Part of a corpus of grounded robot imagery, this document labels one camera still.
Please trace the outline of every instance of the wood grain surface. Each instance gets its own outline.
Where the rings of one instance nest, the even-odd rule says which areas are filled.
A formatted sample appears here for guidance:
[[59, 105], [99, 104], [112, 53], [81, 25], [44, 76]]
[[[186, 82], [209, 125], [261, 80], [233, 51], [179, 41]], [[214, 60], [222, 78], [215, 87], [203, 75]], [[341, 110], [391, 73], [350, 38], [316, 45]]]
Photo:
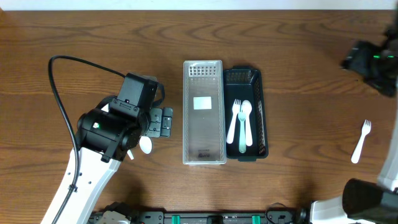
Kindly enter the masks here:
[[[396, 103], [340, 70], [356, 39], [383, 39], [389, 11], [3, 12], [0, 17], [0, 223], [39, 223], [69, 160], [71, 140], [47, 78], [55, 54], [157, 77], [174, 108], [170, 139], [135, 151], [95, 209], [114, 201], [167, 211], [265, 210], [335, 197], [371, 182], [386, 158]], [[185, 60], [250, 64], [262, 72], [269, 156], [223, 166], [182, 164]], [[55, 81], [71, 122], [123, 80], [59, 60]], [[372, 121], [359, 164], [351, 153]]]

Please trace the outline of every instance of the sticker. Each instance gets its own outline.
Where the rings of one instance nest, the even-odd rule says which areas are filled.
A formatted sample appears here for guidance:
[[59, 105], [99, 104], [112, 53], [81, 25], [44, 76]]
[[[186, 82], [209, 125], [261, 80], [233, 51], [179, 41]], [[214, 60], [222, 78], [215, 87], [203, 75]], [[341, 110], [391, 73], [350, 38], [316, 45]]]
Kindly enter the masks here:
[[211, 96], [194, 97], [194, 110], [211, 110]]

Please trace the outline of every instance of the white plastic fork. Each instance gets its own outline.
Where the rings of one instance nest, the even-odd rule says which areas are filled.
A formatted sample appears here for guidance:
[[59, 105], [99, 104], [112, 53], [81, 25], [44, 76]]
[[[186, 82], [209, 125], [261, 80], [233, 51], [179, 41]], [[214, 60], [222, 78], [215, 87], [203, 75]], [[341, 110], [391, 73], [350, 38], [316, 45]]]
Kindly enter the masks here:
[[365, 136], [371, 132], [372, 122], [365, 120], [362, 126], [362, 135], [358, 141], [358, 144], [355, 147], [353, 156], [351, 156], [351, 162], [357, 164], [359, 161], [359, 157], [361, 156], [363, 141], [365, 140]]
[[234, 141], [236, 116], [238, 115], [240, 110], [241, 110], [241, 101], [235, 100], [234, 104], [232, 105], [233, 115], [232, 115], [231, 125], [229, 126], [228, 134], [226, 136], [226, 142], [228, 144], [231, 144]]

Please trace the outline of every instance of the white wall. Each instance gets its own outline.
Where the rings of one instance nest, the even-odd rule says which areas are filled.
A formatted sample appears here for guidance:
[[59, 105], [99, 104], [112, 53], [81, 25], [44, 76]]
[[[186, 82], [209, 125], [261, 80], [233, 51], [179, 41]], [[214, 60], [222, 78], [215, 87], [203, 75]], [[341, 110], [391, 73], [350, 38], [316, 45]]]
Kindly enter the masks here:
[[396, 0], [0, 0], [5, 10], [394, 9]]

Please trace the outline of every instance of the green strip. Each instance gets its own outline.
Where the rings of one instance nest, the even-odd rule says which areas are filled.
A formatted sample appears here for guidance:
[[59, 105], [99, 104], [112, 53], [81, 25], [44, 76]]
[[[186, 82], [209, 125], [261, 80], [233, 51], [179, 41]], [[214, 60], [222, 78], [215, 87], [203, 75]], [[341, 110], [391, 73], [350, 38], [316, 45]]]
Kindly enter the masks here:
[[253, 224], [261, 224], [261, 219], [259, 215], [253, 215], [252, 217]]
[[180, 216], [179, 215], [172, 216], [172, 224], [180, 224]]

